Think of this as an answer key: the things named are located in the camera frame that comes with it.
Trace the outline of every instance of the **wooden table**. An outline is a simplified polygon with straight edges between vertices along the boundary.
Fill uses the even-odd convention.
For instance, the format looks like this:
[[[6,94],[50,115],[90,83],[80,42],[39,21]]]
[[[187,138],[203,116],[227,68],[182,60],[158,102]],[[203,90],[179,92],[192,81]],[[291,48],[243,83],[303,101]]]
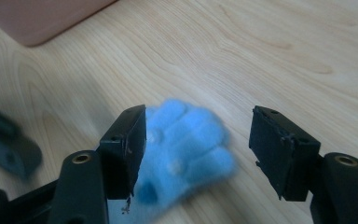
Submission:
[[[11,199],[58,177],[133,105],[179,98],[231,132],[238,172],[159,223],[311,223],[279,201],[248,148],[252,109],[274,108],[358,158],[358,1],[121,0],[35,48],[0,31],[0,111],[43,150],[27,183],[0,169]]]

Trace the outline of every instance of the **brown object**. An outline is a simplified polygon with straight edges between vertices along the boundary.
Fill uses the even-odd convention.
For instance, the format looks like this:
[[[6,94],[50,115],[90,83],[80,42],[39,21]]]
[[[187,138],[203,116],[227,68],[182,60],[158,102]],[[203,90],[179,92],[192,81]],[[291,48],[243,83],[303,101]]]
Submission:
[[[117,0],[0,0],[0,28],[25,46],[41,44]]]

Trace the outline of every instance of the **metal screw head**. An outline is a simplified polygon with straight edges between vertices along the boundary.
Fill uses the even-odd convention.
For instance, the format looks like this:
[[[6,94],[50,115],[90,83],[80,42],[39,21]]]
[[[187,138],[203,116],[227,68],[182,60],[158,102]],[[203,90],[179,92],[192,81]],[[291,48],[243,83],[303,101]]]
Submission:
[[[90,160],[91,160],[91,155],[89,153],[82,153],[82,154],[75,156],[72,159],[72,162],[74,164],[81,164],[81,163],[88,162]]]
[[[334,158],[337,162],[346,165],[346,166],[351,166],[351,167],[355,167],[358,166],[358,163],[356,160],[347,157],[347,156],[335,156]]]

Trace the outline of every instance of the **light wooden tabletop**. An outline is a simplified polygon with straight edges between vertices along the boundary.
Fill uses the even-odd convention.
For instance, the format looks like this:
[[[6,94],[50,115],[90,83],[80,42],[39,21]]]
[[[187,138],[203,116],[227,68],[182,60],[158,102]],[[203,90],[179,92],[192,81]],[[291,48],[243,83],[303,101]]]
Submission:
[[[23,183],[0,169],[10,199],[58,177],[131,106],[179,98],[212,109],[239,165],[159,223],[312,223],[279,201],[248,148],[255,105],[274,108],[358,158],[358,1],[121,0],[35,48],[0,30],[0,111],[43,151]]]

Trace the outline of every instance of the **blue fuzzy fabric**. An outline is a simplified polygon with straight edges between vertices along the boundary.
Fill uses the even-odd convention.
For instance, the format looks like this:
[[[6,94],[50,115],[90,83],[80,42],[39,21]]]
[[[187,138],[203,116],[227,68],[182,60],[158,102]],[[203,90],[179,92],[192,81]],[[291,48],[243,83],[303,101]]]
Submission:
[[[130,212],[109,201],[111,223],[150,223],[195,189],[228,177],[228,132],[210,110],[179,100],[146,109],[147,143]]]

